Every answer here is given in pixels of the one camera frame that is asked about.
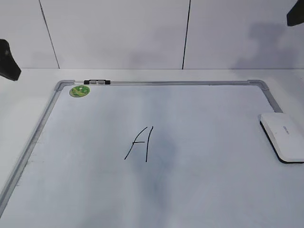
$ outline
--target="white wall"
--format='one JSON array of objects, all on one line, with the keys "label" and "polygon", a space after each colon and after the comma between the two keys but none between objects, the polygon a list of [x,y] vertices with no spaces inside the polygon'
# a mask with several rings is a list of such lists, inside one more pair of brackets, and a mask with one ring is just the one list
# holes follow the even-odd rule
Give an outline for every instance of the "white wall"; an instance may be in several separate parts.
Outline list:
[{"label": "white wall", "polygon": [[304,68],[296,0],[192,0],[185,69]]},{"label": "white wall", "polygon": [[42,0],[60,68],[182,66],[188,0]]},{"label": "white wall", "polygon": [[57,68],[38,0],[2,0],[0,38],[21,68]]},{"label": "white wall", "polygon": [[[41,0],[60,68],[181,69],[188,0]],[[296,0],[192,0],[185,69],[304,68]],[[0,3],[22,68],[57,68],[38,0]]]}]

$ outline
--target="black object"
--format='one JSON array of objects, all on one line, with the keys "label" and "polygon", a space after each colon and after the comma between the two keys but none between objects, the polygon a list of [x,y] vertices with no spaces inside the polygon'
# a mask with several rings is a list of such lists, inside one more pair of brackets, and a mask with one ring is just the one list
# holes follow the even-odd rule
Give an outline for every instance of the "black object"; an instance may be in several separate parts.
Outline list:
[{"label": "black object", "polygon": [[287,25],[295,26],[304,22],[304,0],[298,0],[287,14]]},{"label": "black object", "polygon": [[11,55],[9,43],[0,39],[0,75],[9,80],[17,81],[20,73],[21,70]]},{"label": "black object", "polygon": [[98,81],[104,81],[104,84],[105,85],[110,85],[111,84],[111,81],[110,80],[104,80],[104,79],[102,79],[102,80],[100,80],[100,79],[96,79],[96,80],[85,80],[84,81],[84,85],[89,85],[89,84],[91,84],[91,81],[96,81],[96,82],[98,82]]}]

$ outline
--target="panel seam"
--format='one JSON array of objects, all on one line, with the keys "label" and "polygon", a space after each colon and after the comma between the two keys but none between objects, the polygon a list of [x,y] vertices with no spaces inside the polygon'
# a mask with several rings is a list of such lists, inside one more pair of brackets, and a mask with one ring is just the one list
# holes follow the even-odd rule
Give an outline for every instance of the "panel seam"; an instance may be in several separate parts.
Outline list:
[{"label": "panel seam", "polygon": [[40,5],[40,9],[41,9],[41,13],[42,13],[42,16],[43,16],[44,23],[45,23],[45,25],[46,25],[46,27],[47,27],[48,37],[49,37],[49,39],[50,39],[50,41],[51,41],[51,45],[52,45],[52,48],[53,48],[53,52],[54,52],[54,55],[55,55],[55,59],[56,59],[56,62],[57,62],[57,66],[58,66],[58,69],[60,69],[59,62],[58,62],[58,59],[57,59],[57,55],[56,55],[56,52],[55,52],[55,48],[54,48],[54,45],[53,45],[52,37],[51,37],[51,34],[50,34],[50,32],[49,32],[49,29],[48,29],[47,20],[46,20],[46,17],[45,17],[45,15],[44,15],[44,12],[43,12],[43,9],[42,9],[41,1],[40,1],[40,0],[38,0],[38,1],[39,1],[39,5]]}]

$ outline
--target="gray frame edge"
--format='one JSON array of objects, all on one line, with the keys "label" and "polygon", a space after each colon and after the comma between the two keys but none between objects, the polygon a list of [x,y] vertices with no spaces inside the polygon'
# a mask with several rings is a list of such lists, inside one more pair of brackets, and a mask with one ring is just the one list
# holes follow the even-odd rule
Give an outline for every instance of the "gray frame edge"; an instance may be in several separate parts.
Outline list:
[{"label": "gray frame edge", "polygon": [[75,80],[61,80],[59,82],[57,82],[54,90],[56,91],[61,91],[65,86],[71,86],[74,85]]},{"label": "gray frame edge", "polygon": [[23,170],[27,165],[29,157],[41,135],[41,132],[48,120],[49,115],[52,112],[52,109],[60,95],[61,90],[67,85],[71,86],[74,84],[75,80],[62,80],[56,84],[54,92],[49,99],[45,110],[39,119],[38,124],[36,125],[36,128],[34,129],[32,135],[29,137],[29,141],[27,142],[25,149],[22,151],[0,194],[0,219],[20,177],[22,176]]},{"label": "gray frame edge", "polygon": [[272,106],[274,112],[276,113],[283,113],[282,109],[280,108],[279,104],[276,102],[275,98],[272,96],[269,87],[267,84],[262,80],[248,80],[250,85],[258,86],[263,91],[265,97],[267,98],[268,102]]}]

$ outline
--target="whiteboard frame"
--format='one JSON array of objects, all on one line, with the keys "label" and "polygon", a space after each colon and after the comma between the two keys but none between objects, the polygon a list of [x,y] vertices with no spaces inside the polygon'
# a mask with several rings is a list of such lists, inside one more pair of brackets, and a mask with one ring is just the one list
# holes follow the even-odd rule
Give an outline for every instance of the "whiteboard frame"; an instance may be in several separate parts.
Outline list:
[{"label": "whiteboard frame", "polygon": [[173,86],[173,85],[185,85],[185,86],[258,86],[262,92],[264,93],[265,97],[267,98],[269,104],[273,108],[274,112],[282,113],[282,109],[270,93],[270,90],[267,84],[262,80],[248,80],[248,81],[107,81],[107,80],[85,80],[85,81],[75,81],[75,80],[62,80],[57,83],[54,88],[54,92],[40,118],[38,124],[32,133],[25,149],[23,150],[22,154],[20,155],[9,179],[7,180],[1,194],[0,194],[0,219],[5,210],[5,207],[12,195],[20,176],[24,168],[27,165],[28,159],[31,156],[31,153],[41,135],[41,132],[50,116],[52,109],[59,98],[59,95],[62,89],[65,86],[73,86],[73,85],[83,85],[89,84],[90,86]]}]

